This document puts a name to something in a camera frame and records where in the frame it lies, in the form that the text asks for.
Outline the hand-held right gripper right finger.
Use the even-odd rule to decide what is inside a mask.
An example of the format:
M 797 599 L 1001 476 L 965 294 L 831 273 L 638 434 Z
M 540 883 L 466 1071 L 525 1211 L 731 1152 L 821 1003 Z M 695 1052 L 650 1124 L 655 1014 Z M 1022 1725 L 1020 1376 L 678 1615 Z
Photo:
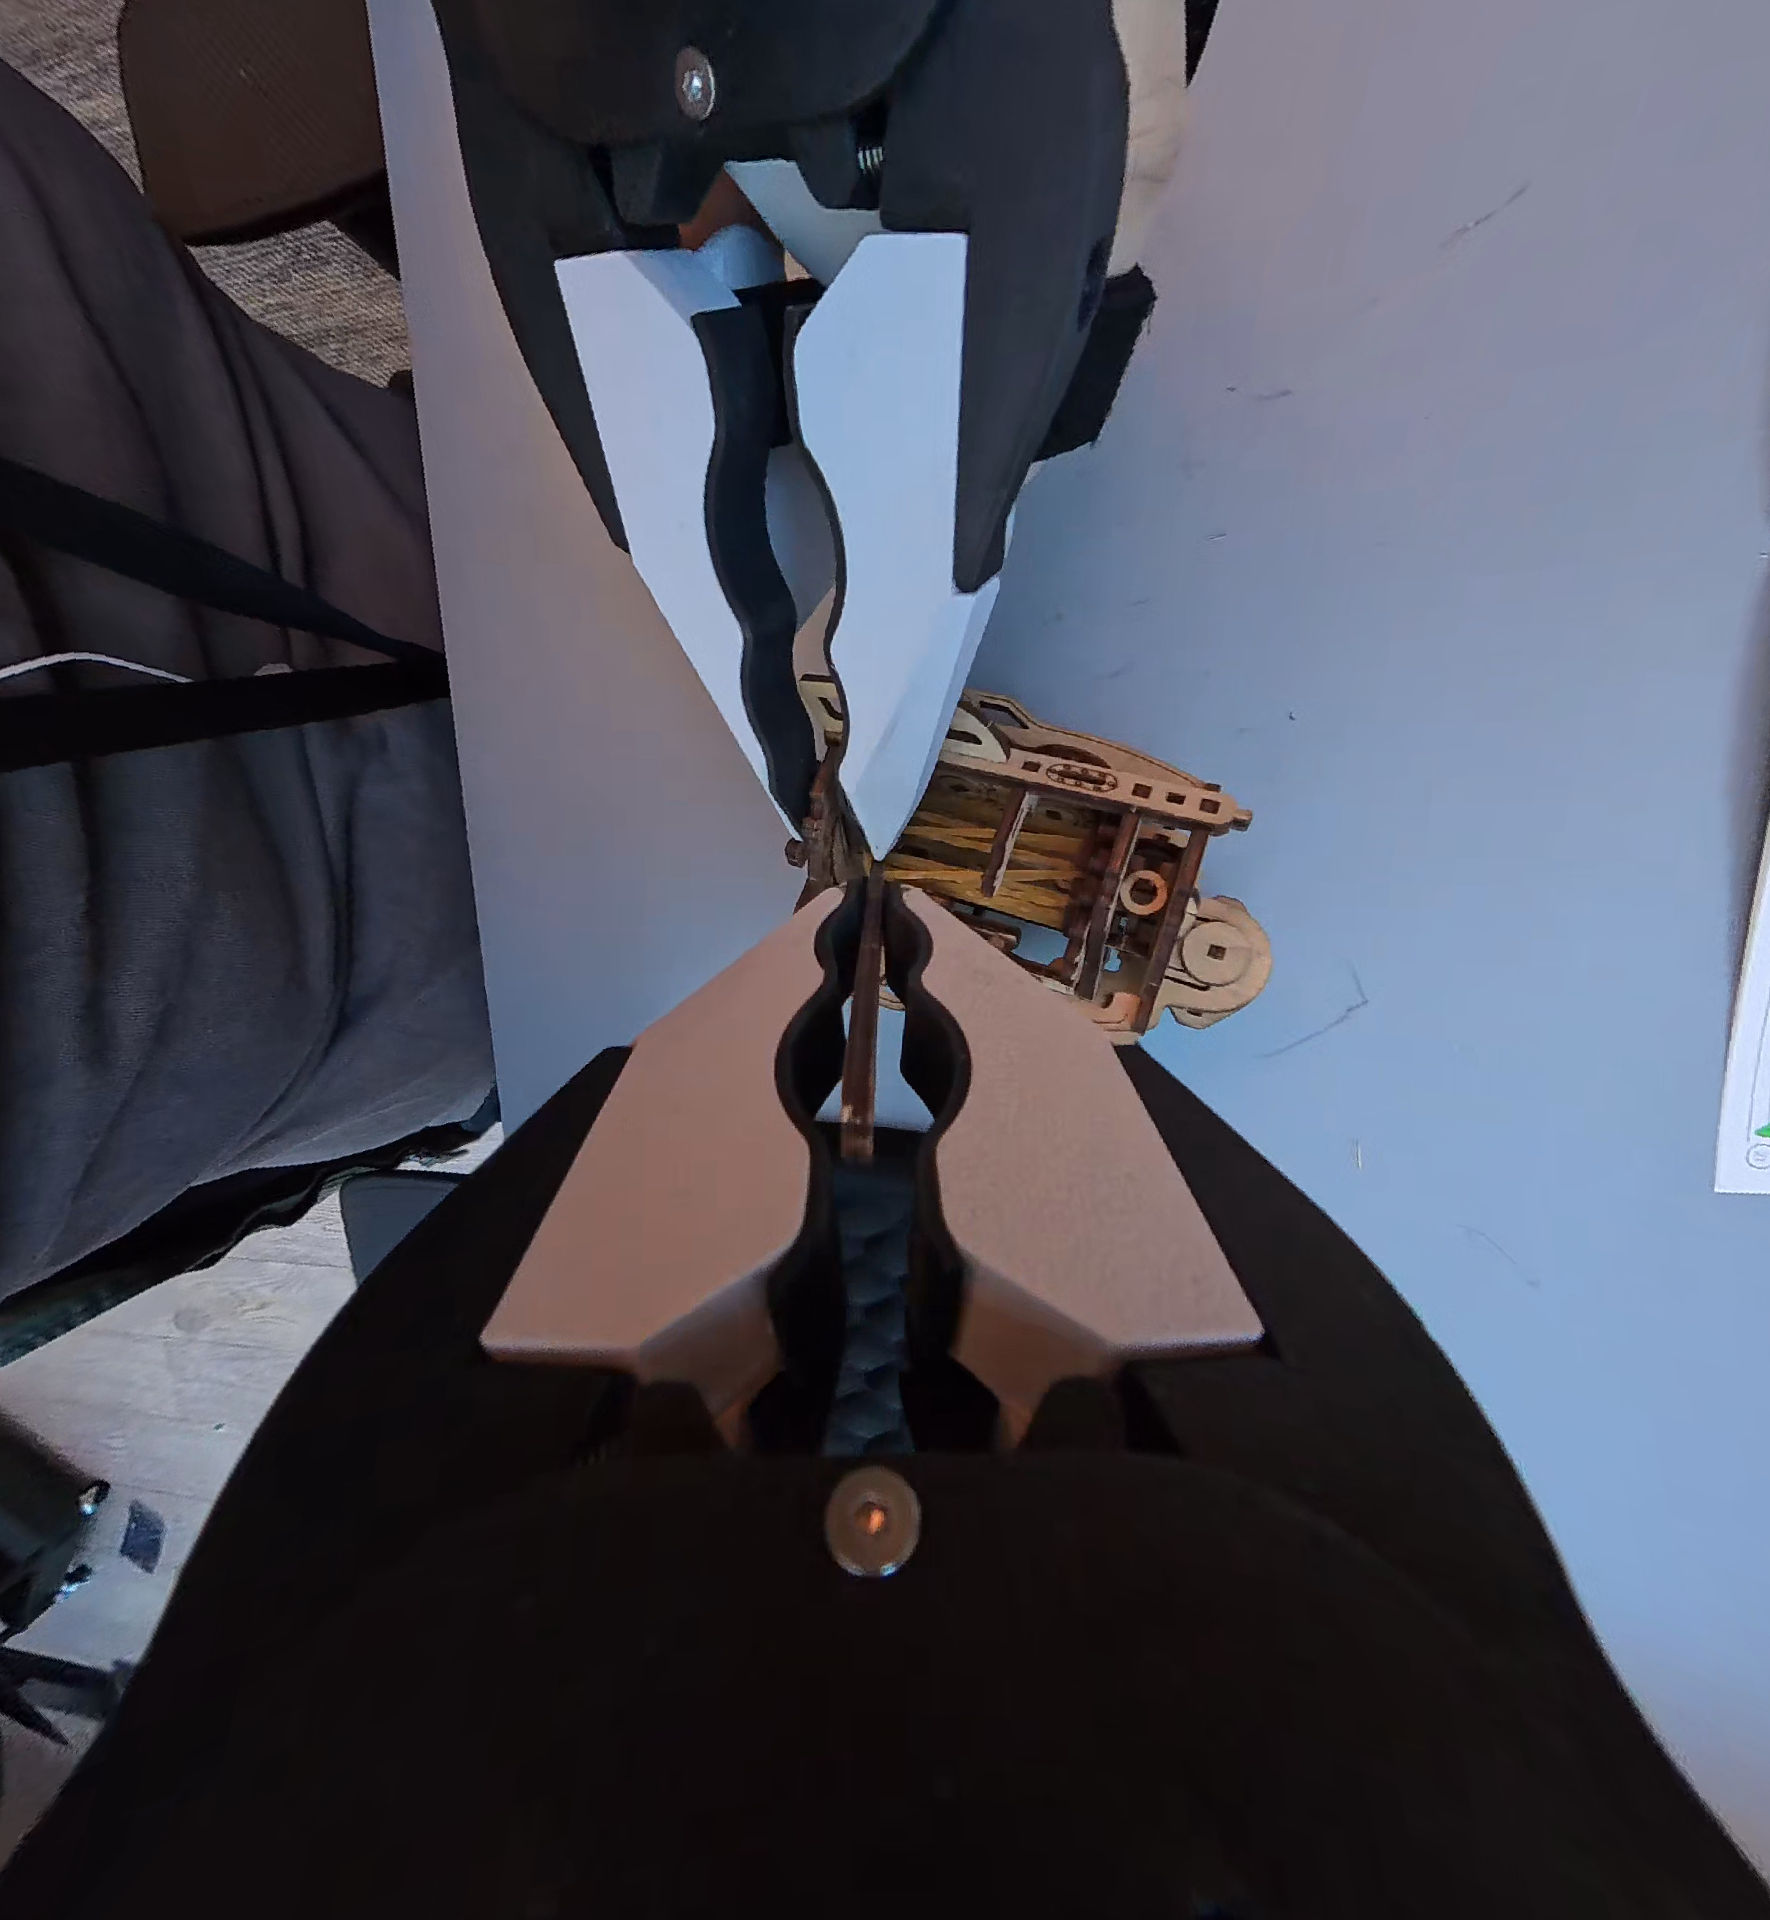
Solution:
M 916 1445 L 1016 1443 L 1059 1380 L 1258 1348 L 1258 1317 L 1116 1051 L 916 888 L 888 888 L 916 1157 Z

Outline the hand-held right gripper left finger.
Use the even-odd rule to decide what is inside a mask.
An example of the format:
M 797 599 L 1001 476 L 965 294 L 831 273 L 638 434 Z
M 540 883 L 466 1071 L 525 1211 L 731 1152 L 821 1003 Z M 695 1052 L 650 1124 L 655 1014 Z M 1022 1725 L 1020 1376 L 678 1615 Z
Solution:
M 859 924 L 859 888 L 821 891 L 630 1045 L 481 1325 L 493 1360 L 695 1384 L 821 1445 L 845 1353 L 821 1108 Z

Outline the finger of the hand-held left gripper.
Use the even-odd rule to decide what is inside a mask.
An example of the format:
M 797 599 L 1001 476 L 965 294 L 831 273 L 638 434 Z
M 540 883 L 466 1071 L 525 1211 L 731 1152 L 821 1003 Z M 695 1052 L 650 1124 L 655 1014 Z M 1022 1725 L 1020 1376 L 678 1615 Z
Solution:
M 731 738 L 808 839 L 821 738 L 797 630 L 824 612 L 824 504 L 781 428 L 779 332 L 805 277 L 762 226 L 682 253 L 582 253 L 557 294 L 620 536 Z
M 808 612 L 792 667 L 839 680 L 839 793 L 888 855 L 939 762 L 998 583 L 954 589 L 965 236 L 824 212 L 792 161 L 731 161 L 797 266 L 824 277 L 787 374 L 779 554 Z

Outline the small wooden part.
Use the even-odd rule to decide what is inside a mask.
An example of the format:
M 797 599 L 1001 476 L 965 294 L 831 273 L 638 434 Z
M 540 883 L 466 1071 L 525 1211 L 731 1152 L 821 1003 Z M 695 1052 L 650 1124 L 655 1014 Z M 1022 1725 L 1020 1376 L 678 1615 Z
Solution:
M 851 963 L 851 1025 L 839 1071 L 839 1157 L 870 1165 L 878 1151 L 878 996 L 884 996 L 884 901 L 888 888 L 870 869 L 859 891 L 859 936 Z

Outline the wooden model vehicle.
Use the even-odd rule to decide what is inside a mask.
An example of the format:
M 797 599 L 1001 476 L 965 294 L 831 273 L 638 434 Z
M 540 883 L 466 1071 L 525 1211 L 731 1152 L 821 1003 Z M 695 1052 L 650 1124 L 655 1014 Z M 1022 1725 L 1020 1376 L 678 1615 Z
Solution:
M 1270 979 L 1255 912 L 1200 891 L 1210 842 L 1240 827 L 1217 781 L 965 686 L 884 876 L 1133 1045 L 1158 1016 L 1226 1025 Z

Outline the person's left hand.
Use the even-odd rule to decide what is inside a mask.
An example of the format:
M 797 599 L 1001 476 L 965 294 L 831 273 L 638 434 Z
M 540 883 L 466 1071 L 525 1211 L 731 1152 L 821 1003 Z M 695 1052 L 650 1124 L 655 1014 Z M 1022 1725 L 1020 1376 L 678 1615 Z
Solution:
M 1106 277 L 1138 261 L 1154 201 L 1174 180 L 1189 135 L 1189 83 L 1210 48 L 1214 0 L 1114 0 L 1114 35 L 1131 80 L 1131 159 Z

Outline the person's grey trousers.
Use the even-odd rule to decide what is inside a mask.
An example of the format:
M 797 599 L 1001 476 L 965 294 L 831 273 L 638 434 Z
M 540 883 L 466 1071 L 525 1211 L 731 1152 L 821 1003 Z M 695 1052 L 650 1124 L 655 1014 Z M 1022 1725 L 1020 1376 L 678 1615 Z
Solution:
M 442 649 L 411 396 L 242 314 L 7 57 L 0 455 Z M 489 1080 L 447 701 L 0 776 L 0 1299 Z

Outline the black stand base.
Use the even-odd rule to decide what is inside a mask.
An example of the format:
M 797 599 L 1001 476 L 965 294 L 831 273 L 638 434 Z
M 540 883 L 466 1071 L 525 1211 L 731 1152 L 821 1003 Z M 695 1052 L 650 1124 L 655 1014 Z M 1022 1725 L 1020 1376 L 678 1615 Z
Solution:
M 31 1737 L 70 1748 L 55 1714 L 104 1725 L 129 1683 L 129 1669 L 87 1669 L 51 1650 L 25 1650 L 31 1629 L 63 1593 L 87 1586 L 76 1558 L 112 1485 L 76 1472 L 0 1412 L 0 1714 Z

